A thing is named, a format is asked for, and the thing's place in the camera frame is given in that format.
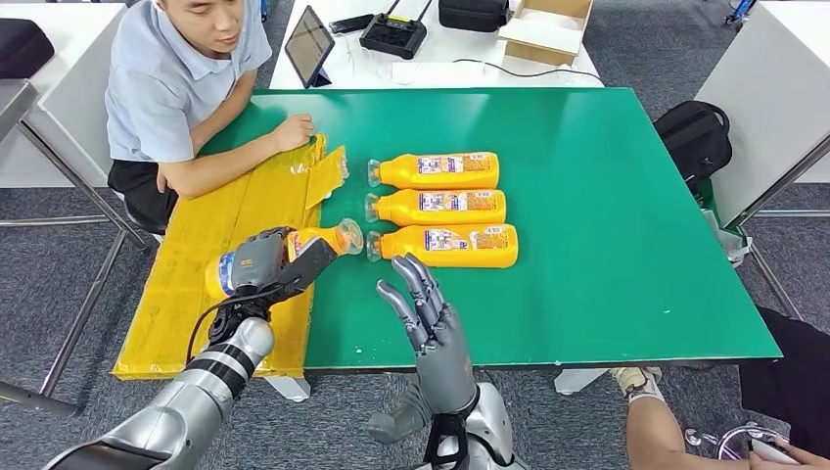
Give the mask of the person's right hand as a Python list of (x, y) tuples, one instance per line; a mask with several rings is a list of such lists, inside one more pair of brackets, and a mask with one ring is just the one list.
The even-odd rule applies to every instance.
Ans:
[(269, 134), (273, 153), (294, 150), (305, 145), (314, 136), (315, 128), (311, 115), (296, 114), (287, 117)]

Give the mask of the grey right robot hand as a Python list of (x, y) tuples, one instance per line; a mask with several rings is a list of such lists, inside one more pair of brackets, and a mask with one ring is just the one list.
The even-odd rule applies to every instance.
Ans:
[(385, 445), (419, 432), (436, 415), (462, 410), (477, 393), (461, 319), (436, 278), (412, 254), (393, 256), (392, 268), (406, 282), (409, 297), (383, 279), (376, 291), (404, 325), (415, 355), (416, 378), (408, 383), (398, 408), (375, 413), (367, 423), (369, 435)]

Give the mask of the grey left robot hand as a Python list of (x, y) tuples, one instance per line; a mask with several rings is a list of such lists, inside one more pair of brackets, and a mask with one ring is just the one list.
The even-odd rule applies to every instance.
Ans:
[(276, 281), (282, 270), (285, 241), (294, 231), (289, 226), (273, 227), (238, 246), (229, 273), (234, 295), (256, 294)]

